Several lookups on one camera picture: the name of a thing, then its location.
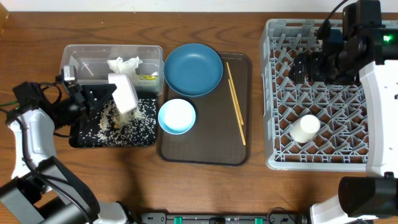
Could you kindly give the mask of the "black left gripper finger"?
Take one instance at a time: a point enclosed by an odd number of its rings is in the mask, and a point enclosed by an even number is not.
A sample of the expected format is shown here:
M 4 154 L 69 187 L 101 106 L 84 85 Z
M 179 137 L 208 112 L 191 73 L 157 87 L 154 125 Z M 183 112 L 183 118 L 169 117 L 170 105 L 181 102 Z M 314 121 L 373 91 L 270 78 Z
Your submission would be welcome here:
M 102 85 L 82 85 L 85 95 L 92 100 L 102 100 L 112 97 L 113 92 L 117 89 L 115 84 Z
M 92 93 L 88 93 L 86 97 L 86 105 L 88 108 L 88 117 L 93 118 L 98 111 L 101 111 L 103 106 L 113 98 L 111 93 L 104 95 L 95 96 Z

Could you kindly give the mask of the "white paper napkin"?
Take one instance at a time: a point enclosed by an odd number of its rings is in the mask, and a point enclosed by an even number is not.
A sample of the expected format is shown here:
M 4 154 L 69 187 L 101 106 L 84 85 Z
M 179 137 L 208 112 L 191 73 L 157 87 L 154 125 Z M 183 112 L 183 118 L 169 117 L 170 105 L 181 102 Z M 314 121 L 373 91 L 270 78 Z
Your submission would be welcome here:
M 142 64 L 143 61 L 139 57 L 130 58 L 124 61 L 122 57 L 118 57 L 115 60 L 108 60 L 107 64 L 109 69 L 114 73 L 125 73 L 130 77 L 137 75 L 136 69 Z

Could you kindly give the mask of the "green yellow snack wrapper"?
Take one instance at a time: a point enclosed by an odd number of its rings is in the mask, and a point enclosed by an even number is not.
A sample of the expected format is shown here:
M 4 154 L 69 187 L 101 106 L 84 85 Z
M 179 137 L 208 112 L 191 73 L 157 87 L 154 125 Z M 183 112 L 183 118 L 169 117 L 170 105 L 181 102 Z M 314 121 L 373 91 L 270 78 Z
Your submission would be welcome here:
M 140 76 L 139 76 L 139 79 L 140 79 L 140 80 L 148 80 L 148 81 L 151 81 L 151 80 L 156 80 L 156 79 L 158 79 L 158 76 L 159 76 L 159 74 L 158 74 L 157 72 L 154 72 L 153 74 L 150 74 L 150 75 L 140 75 Z

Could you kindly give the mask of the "cream white cup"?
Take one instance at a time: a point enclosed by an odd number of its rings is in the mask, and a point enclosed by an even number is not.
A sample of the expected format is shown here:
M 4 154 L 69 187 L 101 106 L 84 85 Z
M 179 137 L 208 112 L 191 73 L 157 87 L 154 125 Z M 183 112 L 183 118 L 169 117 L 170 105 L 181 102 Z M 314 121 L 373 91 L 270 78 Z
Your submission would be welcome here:
M 316 116 L 306 114 L 293 123 L 289 134 L 294 141 L 306 143 L 315 137 L 320 126 L 320 120 Z

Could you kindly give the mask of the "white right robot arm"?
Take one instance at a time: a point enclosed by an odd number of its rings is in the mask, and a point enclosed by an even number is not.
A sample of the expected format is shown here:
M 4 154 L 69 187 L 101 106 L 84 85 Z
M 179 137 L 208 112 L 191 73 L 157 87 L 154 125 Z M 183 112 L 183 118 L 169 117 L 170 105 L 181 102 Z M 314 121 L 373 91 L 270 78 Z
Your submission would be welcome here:
M 397 215 L 397 30 L 382 23 L 379 1 L 342 1 L 343 28 L 325 19 L 319 52 L 295 56 L 289 78 L 327 85 L 361 84 L 368 116 L 364 177 L 344 177 L 338 194 L 310 207 L 310 223 L 368 223 Z

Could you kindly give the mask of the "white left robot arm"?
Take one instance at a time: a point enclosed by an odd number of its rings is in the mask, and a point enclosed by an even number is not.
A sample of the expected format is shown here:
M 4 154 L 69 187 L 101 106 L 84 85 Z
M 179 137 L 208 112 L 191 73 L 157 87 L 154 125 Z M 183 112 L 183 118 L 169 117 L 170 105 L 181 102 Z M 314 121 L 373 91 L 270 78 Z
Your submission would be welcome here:
M 5 111 L 16 141 L 11 181 L 1 203 L 20 223 L 135 223 L 121 203 L 100 202 L 90 188 L 57 159 L 57 130 L 90 118 L 116 90 L 114 84 L 72 85 L 68 98 L 50 102 L 51 83 L 24 82 L 13 89 L 19 106 Z

